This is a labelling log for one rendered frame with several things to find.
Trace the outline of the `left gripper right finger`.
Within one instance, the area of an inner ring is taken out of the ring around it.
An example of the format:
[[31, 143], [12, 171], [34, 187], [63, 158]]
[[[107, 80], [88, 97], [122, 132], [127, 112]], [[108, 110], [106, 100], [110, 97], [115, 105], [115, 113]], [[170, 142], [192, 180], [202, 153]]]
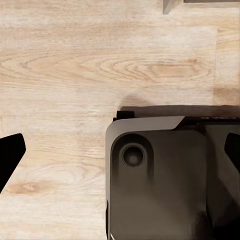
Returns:
[[240, 135], [235, 133], [228, 133], [224, 151], [240, 173]]

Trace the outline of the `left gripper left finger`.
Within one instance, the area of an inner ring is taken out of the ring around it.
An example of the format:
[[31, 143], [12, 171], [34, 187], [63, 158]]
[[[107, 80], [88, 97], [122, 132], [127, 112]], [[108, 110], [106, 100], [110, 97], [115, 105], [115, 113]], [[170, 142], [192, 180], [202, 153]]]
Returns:
[[0, 193], [26, 152], [21, 133], [0, 138]]

